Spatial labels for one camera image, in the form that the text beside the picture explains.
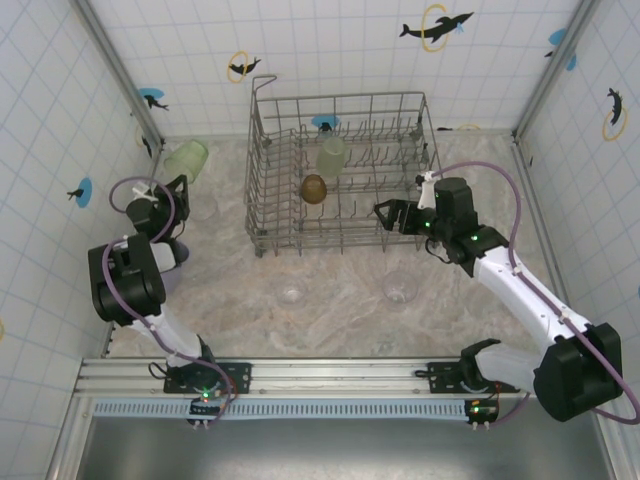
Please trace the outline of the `green translucent cup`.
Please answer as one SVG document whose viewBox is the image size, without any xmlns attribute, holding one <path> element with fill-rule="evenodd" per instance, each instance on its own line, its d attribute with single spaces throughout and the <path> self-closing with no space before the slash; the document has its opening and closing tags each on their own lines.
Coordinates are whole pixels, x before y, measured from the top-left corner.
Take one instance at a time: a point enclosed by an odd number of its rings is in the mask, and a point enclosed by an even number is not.
<svg viewBox="0 0 640 480">
<path fill-rule="evenodd" d="M 178 146 L 163 162 L 165 173 L 172 178 L 184 175 L 195 182 L 209 157 L 208 148 L 198 140 L 189 140 Z"/>
</svg>

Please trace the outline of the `lavender plastic cup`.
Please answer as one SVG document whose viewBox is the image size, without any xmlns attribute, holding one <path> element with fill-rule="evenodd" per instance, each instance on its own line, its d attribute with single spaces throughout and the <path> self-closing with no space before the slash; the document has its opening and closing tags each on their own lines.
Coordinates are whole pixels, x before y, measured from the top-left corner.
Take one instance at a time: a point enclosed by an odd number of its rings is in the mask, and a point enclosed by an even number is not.
<svg viewBox="0 0 640 480">
<path fill-rule="evenodd" d="M 182 281 L 182 266 L 189 259 L 190 251 L 184 243 L 176 239 L 169 240 L 167 245 L 171 249 L 174 265 L 171 268 L 163 267 L 161 270 L 161 277 L 166 293 L 171 294 Z"/>
</svg>

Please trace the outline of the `wide clear faceted glass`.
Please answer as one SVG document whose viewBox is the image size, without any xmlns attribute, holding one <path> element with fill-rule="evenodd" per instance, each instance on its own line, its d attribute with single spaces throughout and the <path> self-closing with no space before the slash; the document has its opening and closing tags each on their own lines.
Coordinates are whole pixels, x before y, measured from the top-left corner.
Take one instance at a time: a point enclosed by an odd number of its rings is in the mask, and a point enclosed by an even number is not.
<svg viewBox="0 0 640 480">
<path fill-rule="evenodd" d="M 394 307 L 405 307 L 418 293 L 416 278 L 405 271 L 392 271 L 382 281 L 382 292 L 386 302 Z"/>
</svg>

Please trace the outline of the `frosted pale plastic cup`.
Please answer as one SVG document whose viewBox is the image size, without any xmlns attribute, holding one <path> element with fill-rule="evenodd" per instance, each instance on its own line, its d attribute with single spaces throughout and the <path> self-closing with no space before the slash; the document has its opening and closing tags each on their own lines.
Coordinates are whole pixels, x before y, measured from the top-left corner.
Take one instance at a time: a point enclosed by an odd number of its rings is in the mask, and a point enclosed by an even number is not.
<svg viewBox="0 0 640 480">
<path fill-rule="evenodd" d="M 347 153 L 345 142 L 339 137 L 329 137 L 321 145 L 316 159 L 316 170 L 323 177 L 341 174 Z"/>
</svg>

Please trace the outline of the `amber translucent cup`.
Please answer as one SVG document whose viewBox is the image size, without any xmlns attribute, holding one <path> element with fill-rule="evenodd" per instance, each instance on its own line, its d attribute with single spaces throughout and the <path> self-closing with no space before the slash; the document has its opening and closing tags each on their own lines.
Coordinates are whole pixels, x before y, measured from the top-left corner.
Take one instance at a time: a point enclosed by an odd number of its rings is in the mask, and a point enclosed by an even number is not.
<svg viewBox="0 0 640 480">
<path fill-rule="evenodd" d="M 323 178 L 317 174 L 306 176 L 300 187 L 300 196 L 307 204 L 322 203 L 327 196 L 327 186 Z"/>
</svg>

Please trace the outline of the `grey wire dish rack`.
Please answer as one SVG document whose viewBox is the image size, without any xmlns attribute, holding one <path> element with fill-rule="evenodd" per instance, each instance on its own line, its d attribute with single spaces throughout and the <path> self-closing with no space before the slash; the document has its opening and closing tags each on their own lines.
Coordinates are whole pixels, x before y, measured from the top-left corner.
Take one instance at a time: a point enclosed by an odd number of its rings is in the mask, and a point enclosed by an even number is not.
<svg viewBox="0 0 640 480">
<path fill-rule="evenodd" d="M 316 93 L 284 91 L 274 74 L 251 82 L 245 169 L 245 229 L 257 256 L 294 249 L 419 245 L 417 236 L 385 230 L 373 207 L 389 199 L 416 201 L 415 178 L 437 169 L 438 147 L 425 93 L 383 91 Z M 320 134 L 316 115 L 337 115 L 340 125 Z M 341 138 L 347 147 L 337 177 L 323 177 L 316 159 L 323 141 Z M 304 178 L 320 175 L 326 199 L 307 204 Z"/>
</svg>

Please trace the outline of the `blue circle shark sticker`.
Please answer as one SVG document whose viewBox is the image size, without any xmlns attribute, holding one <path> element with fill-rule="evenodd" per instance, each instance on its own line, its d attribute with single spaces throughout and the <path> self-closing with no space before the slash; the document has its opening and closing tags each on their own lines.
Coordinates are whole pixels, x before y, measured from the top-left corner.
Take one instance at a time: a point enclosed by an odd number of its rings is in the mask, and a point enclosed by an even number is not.
<svg viewBox="0 0 640 480">
<path fill-rule="evenodd" d="M 161 100 L 165 97 L 165 93 L 162 90 L 153 87 L 143 87 L 138 89 L 138 93 L 149 109 L 169 110 L 167 104 L 161 103 Z"/>
</svg>

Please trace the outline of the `black controller circuit board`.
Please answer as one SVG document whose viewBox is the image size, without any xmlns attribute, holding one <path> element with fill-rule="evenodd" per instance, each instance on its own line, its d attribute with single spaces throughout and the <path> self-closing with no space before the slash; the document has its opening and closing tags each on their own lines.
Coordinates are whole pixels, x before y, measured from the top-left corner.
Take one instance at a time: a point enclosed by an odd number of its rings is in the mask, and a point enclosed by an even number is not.
<svg viewBox="0 0 640 480">
<path fill-rule="evenodd" d="M 226 400 L 220 390 L 199 390 L 198 397 L 190 402 L 187 421 L 194 430 L 208 430 L 220 419 L 225 409 Z"/>
<path fill-rule="evenodd" d="M 464 409 L 467 423 L 473 431 L 489 429 L 498 420 L 500 413 L 496 398 L 466 400 Z"/>
</svg>

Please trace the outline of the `steel sheet panel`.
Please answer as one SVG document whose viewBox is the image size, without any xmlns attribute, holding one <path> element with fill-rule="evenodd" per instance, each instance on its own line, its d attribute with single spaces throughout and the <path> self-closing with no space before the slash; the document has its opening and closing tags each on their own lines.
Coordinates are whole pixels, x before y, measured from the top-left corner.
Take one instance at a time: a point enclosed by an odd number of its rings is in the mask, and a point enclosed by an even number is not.
<svg viewBox="0 0 640 480">
<path fill-rule="evenodd" d="M 94 422 L 79 480 L 614 480 L 590 419 Z"/>
</svg>

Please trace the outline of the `aluminium corner post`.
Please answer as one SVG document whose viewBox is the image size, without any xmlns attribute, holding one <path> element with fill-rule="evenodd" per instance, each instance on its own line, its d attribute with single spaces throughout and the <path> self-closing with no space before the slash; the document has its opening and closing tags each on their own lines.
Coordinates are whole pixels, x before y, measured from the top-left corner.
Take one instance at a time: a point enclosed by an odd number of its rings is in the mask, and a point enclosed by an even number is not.
<svg viewBox="0 0 640 480">
<path fill-rule="evenodd" d="M 603 0 L 579 0 L 576 10 L 566 27 L 564 37 L 559 45 L 554 48 L 550 63 L 536 84 L 516 127 L 512 130 L 512 137 L 516 144 L 519 144 L 524 139 L 539 116 L 552 89 L 576 53 L 580 39 L 602 3 Z"/>
<path fill-rule="evenodd" d="M 145 138 L 152 147 L 154 156 L 161 150 L 164 137 L 153 120 L 150 109 L 139 95 L 138 88 L 135 86 L 124 62 L 110 40 L 94 6 L 90 0 L 69 0 L 69 3 L 124 95 L 133 117 L 137 120 L 138 125 L 141 126 Z"/>
</svg>

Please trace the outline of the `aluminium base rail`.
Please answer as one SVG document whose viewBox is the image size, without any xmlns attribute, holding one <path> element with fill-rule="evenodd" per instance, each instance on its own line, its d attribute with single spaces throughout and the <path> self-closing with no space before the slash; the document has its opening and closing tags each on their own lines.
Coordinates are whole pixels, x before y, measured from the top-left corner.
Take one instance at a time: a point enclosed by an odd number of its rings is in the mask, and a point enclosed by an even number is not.
<svg viewBox="0 0 640 480">
<path fill-rule="evenodd" d="M 229 358 L 252 365 L 249 392 L 239 399 L 352 399 L 352 398 L 518 398 L 519 393 L 496 395 L 434 394 L 427 379 L 414 375 L 431 358 Z M 196 398 L 198 394 L 166 394 L 160 358 L 84 360 L 74 395 L 110 398 Z"/>
</svg>

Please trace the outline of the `blue patch wall sticker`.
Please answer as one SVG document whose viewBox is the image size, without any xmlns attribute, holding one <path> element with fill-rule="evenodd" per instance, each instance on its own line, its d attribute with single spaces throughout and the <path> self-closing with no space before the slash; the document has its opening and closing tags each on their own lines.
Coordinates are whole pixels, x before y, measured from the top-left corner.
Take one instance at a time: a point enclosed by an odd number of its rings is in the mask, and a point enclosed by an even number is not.
<svg viewBox="0 0 640 480">
<path fill-rule="evenodd" d="M 544 55 L 545 58 L 551 58 L 554 55 L 555 50 L 559 47 L 559 45 L 563 41 L 565 35 L 566 35 L 566 29 L 562 28 L 562 29 L 559 29 L 559 30 L 553 32 L 548 37 L 548 42 L 551 45 L 552 49 Z M 566 70 L 568 72 L 571 72 L 576 67 L 576 65 L 577 65 L 577 53 L 576 53 L 576 50 L 573 49 L 571 57 L 569 58 L 569 60 L 567 62 Z"/>
</svg>

